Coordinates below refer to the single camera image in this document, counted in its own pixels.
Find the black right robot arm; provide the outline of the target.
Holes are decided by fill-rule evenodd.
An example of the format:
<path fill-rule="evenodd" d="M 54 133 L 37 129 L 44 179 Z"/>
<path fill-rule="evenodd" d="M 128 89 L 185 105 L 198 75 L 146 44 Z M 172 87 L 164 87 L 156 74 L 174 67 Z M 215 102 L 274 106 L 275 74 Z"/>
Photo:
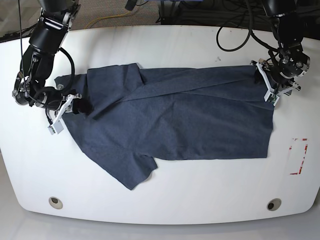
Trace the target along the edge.
<path fill-rule="evenodd" d="M 29 46 L 21 54 L 12 96 L 19 105 L 37 106 L 58 111 L 67 98 L 67 112 L 89 114 L 90 103 L 72 88 L 75 81 L 75 64 L 70 54 L 61 47 L 81 6 L 77 0 L 41 0 L 40 17 L 29 39 Z M 63 53 L 70 62 L 71 74 L 59 89 L 46 86 L 52 73 L 56 53 Z"/>

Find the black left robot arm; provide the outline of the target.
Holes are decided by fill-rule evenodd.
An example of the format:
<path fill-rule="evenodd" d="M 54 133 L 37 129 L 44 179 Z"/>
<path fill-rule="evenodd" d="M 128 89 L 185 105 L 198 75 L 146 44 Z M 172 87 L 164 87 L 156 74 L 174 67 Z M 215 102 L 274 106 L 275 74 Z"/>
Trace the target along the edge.
<path fill-rule="evenodd" d="M 274 48 L 258 39 L 254 40 L 268 49 L 269 59 L 262 62 L 272 83 L 281 88 L 292 87 L 295 77 L 304 75 L 310 68 L 310 57 L 303 53 L 303 23 L 294 0 L 263 0 L 262 6 L 269 18 L 271 31 L 277 41 Z"/>

